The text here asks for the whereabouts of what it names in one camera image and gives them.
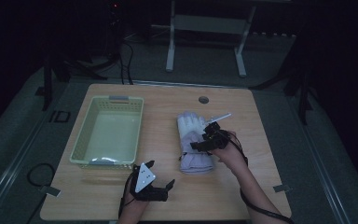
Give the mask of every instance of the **plastic basket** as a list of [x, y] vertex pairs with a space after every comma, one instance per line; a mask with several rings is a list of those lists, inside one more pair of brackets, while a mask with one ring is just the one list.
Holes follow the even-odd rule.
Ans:
[[131, 169], [136, 160], [144, 99], [94, 96], [71, 153], [82, 168]]

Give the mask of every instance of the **white cloth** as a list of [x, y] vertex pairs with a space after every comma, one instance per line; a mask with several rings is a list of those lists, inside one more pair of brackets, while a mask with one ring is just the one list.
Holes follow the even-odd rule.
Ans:
[[185, 112], [177, 117], [181, 141], [180, 170], [185, 174], [205, 174], [213, 169], [213, 160], [206, 152], [198, 152], [190, 143], [204, 141], [205, 119], [194, 112]]

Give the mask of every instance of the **wire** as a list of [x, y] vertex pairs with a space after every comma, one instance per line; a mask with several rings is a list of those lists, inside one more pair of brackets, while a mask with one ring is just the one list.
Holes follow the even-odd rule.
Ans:
[[[36, 182], [33, 181], [32, 179], [32, 173], [34, 172], [34, 170], [36, 170], [39, 167], [42, 166], [47, 166], [49, 168], [49, 170], [51, 171], [51, 179], [49, 180], [49, 182], [47, 184], [38, 184]], [[48, 163], [39, 163], [36, 166], [34, 166], [33, 168], [31, 168], [31, 170], [28, 172], [27, 174], [27, 180], [28, 182], [35, 187], [43, 187], [43, 186], [50, 186], [53, 176], [55, 175], [55, 169], [52, 165], [48, 164]], [[31, 214], [31, 216], [28, 218], [27, 224], [31, 222], [32, 218], [34, 217], [34, 215], [36, 214], [36, 212], [39, 210], [39, 208], [42, 206], [42, 203], [45, 201], [47, 194], [45, 194], [42, 199], [39, 201], [39, 204], [37, 205], [37, 207], [34, 209], [33, 213]]]
[[124, 85], [124, 72], [126, 72], [127, 73], [127, 78], [128, 78], [128, 81], [129, 81], [130, 85], [133, 85], [132, 78], [131, 78], [131, 72], [130, 72], [132, 55], [133, 55], [133, 48], [131, 47], [131, 45], [129, 45], [126, 42], [124, 42], [123, 44], [130, 48], [131, 55], [130, 55], [129, 62], [127, 63], [127, 65], [124, 65], [123, 58], [122, 58], [121, 54], [119, 56], [120, 66], [121, 66], [121, 70], [120, 70], [121, 83]]
[[[242, 145], [241, 145], [241, 142], [240, 140], [237, 138], [237, 136], [231, 132], [228, 132], [228, 131], [224, 131], [224, 130], [216, 130], [217, 133], [219, 133], [220, 135], [222, 135], [224, 138], [226, 138], [232, 145], [234, 145], [234, 147], [241, 153], [241, 155], [243, 156], [243, 159], [245, 160], [246, 164], [248, 164], [248, 158], [244, 155], [243, 153], [243, 150], [242, 150]], [[222, 132], [225, 132], [225, 133], [228, 133], [230, 136], [234, 136], [237, 143], [235, 143], [234, 141], [232, 141], [229, 137], [227, 137], [225, 134], [223, 134]], [[262, 209], [262, 208], [259, 208], [257, 207], [256, 205], [252, 204], [251, 202], [249, 202], [249, 200], [245, 197], [245, 195], [243, 194], [242, 190], [240, 189], [240, 193], [241, 193], [241, 198], [242, 200], [245, 202], [245, 204], [252, 208], [253, 210], [255, 210], [256, 212], [258, 213], [261, 213], [263, 215], [266, 215], [268, 217], [274, 217], [274, 218], [277, 218], [279, 220], [282, 220], [282, 221], [285, 221], [289, 224], [294, 224], [295, 222], [290, 219], [289, 217], [285, 217], [285, 216], [282, 216], [280, 214], [277, 214], [277, 213], [273, 213], [273, 212], [270, 212], [268, 210], [265, 210], [265, 209]]]
[[126, 181], [126, 185], [124, 186], [124, 191], [123, 191], [123, 197], [121, 197], [121, 200], [120, 200], [120, 207], [118, 208], [118, 217], [121, 216], [121, 213], [123, 212], [123, 208], [127, 205], [129, 205], [130, 203], [132, 203], [135, 198], [133, 198], [130, 202], [128, 203], [124, 203], [125, 202], [125, 198], [126, 198], [126, 193], [127, 193], [127, 187], [130, 183], [130, 180], [132, 179], [132, 176], [133, 176], [133, 173], [131, 173], [129, 175], [129, 177], [127, 178], [127, 181]]

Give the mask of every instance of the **metal stand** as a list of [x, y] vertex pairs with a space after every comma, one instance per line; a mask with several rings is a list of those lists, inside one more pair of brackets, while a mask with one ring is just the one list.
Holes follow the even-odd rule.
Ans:
[[188, 16], [175, 14], [175, 1], [171, 1], [171, 32], [170, 45], [168, 47], [168, 57], [166, 71], [173, 71], [173, 61], [175, 54], [175, 30], [188, 30], [199, 32], [215, 32], [223, 34], [241, 35], [240, 44], [234, 49], [240, 77], [246, 76], [245, 65], [243, 63], [242, 51], [249, 34], [256, 7], [252, 7], [247, 20], [212, 18], [200, 16]]

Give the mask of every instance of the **person's arm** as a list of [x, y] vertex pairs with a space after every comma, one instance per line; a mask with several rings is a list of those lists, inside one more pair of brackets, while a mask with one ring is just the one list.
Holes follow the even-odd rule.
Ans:
[[127, 191], [124, 197], [123, 210], [121, 216], [118, 219], [117, 224], [136, 224], [141, 220], [142, 214], [144, 213], [149, 202], [137, 201], [130, 194], [130, 184], [127, 187]]
[[[266, 193], [260, 188], [241, 153], [234, 147], [232, 143], [228, 143], [224, 149], [215, 149], [210, 152], [217, 156], [220, 159], [219, 161], [223, 162], [231, 171], [231, 173], [237, 177], [241, 191], [250, 203], [270, 212], [281, 214], [275, 205], [269, 200]], [[248, 212], [254, 224], [286, 223], [277, 218], [268, 217], [262, 213], [258, 213], [249, 207]]]

